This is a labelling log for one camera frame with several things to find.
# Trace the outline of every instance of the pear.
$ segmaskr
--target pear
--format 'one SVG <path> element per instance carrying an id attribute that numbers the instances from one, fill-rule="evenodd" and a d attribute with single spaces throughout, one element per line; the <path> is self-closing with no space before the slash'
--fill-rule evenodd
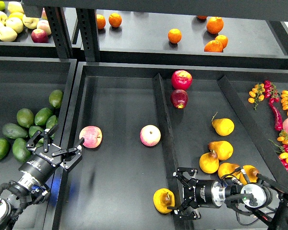
<path id="1" fill-rule="evenodd" d="M 200 168 L 204 173 L 215 173 L 219 168 L 217 153 L 211 150 L 200 157 Z"/>
<path id="2" fill-rule="evenodd" d="M 238 164 L 232 164 L 232 163 L 222 163 L 219 166 L 219 169 L 217 170 L 217 175 L 219 176 L 220 179 L 222 179 L 222 177 L 224 175 L 230 174 L 233 171 L 235 171 L 235 169 L 239 168 L 240 166 Z M 233 176 L 235 176 L 237 179 L 239 179 L 241 172 L 235 172 L 233 173 Z"/>
<path id="3" fill-rule="evenodd" d="M 225 161 L 231 157 L 234 152 L 232 145 L 225 140 L 221 141 L 212 141 L 208 144 L 209 150 L 214 150 L 217 153 L 217 158 L 220 161 Z"/>
<path id="4" fill-rule="evenodd" d="M 216 133 L 220 136 L 227 136 L 234 131 L 235 124 L 229 118 L 215 119 L 216 114 L 211 119 L 211 124 L 215 128 Z"/>
<path id="5" fill-rule="evenodd" d="M 244 165 L 243 168 L 244 168 L 246 174 L 248 175 L 250 182 L 255 183 L 258 179 L 256 176 L 259 173 L 258 169 L 256 169 L 252 165 Z M 247 184 L 246 180 L 244 179 L 243 174 L 240 175 L 239 180 L 242 184 L 244 184 L 244 185 Z"/>

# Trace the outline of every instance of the red chili pepper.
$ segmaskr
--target red chili pepper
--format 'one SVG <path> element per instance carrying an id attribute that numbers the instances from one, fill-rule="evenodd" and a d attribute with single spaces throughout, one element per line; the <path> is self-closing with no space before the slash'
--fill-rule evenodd
<path id="1" fill-rule="evenodd" d="M 270 98 L 269 106 L 272 109 L 272 112 L 274 114 L 274 129 L 276 131 L 282 131 L 282 129 L 283 129 L 283 119 L 282 119 L 282 116 L 281 116 L 280 112 L 273 105 L 274 101 L 275 101 L 274 98 Z"/>

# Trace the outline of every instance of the robotic arm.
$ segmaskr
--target robotic arm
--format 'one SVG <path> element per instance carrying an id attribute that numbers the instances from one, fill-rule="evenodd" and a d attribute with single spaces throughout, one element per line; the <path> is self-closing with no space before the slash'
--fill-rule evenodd
<path id="1" fill-rule="evenodd" d="M 27 142 L 26 147 L 33 155 L 19 168 L 23 176 L 18 182 L 9 181 L 0 185 L 0 195 L 4 190 L 11 194 L 7 199 L 0 198 L 0 230 L 12 229 L 18 217 L 29 205 L 41 204 L 50 197 L 50 188 L 46 181 L 52 176 L 58 167 L 71 171 L 82 159 L 81 138 L 75 147 L 61 149 L 51 143 L 50 136 L 58 129 L 55 125 L 44 132 L 37 131 Z M 35 145 L 44 138 L 43 146 Z"/>

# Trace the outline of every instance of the orange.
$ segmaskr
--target orange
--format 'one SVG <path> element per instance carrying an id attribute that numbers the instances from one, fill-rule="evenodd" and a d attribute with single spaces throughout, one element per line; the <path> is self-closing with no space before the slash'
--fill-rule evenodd
<path id="1" fill-rule="evenodd" d="M 178 43 L 182 38 L 181 32 L 179 29 L 171 29 L 168 32 L 168 39 L 171 43 Z"/>
<path id="2" fill-rule="evenodd" d="M 106 19 L 103 15 L 97 14 L 96 15 L 96 20 L 97 20 L 97 27 L 98 30 L 102 30 L 106 26 Z"/>
<path id="3" fill-rule="evenodd" d="M 223 45 L 221 42 L 217 40 L 212 40 L 205 45 L 204 51 L 205 52 L 222 52 Z"/>
<path id="4" fill-rule="evenodd" d="M 223 49 L 227 46 L 228 38 L 225 35 L 218 35 L 218 36 L 216 36 L 215 40 L 222 43 Z"/>
<path id="5" fill-rule="evenodd" d="M 122 18 L 118 13 L 112 13 L 109 16 L 109 23 L 110 25 L 112 25 L 113 27 L 119 27 L 121 24 Z"/>
<path id="6" fill-rule="evenodd" d="M 215 35 L 219 33 L 224 26 L 223 19 L 221 17 L 211 17 L 207 22 L 207 30 L 209 33 Z"/>
<path id="7" fill-rule="evenodd" d="M 198 18 L 198 19 L 201 19 L 201 20 L 205 20 L 207 17 L 208 17 L 208 16 L 198 16 L 198 15 L 197 15 L 197 18 Z"/>

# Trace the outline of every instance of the red apple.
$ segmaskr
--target red apple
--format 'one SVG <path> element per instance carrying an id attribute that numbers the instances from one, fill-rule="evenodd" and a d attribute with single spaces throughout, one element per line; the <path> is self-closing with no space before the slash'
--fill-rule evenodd
<path id="1" fill-rule="evenodd" d="M 42 29 L 32 31 L 31 38 L 34 43 L 48 43 L 47 33 Z"/>
<path id="2" fill-rule="evenodd" d="M 84 138 L 83 145 L 87 148 L 96 148 L 101 143 L 102 133 L 100 128 L 96 126 L 84 127 L 80 134 L 79 139 Z"/>
<path id="3" fill-rule="evenodd" d="M 174 89 L 187 90 L 192 83 L 192 75 L 185 70 L 177 70 L 172 75 Z"/>
<path id="4" fill-rule="evenodd" d="M 185 90 L 174 90 L 171 94 L 171 102 L 178 109 L 186 107 L 188 102 L 188 94 Z"/>

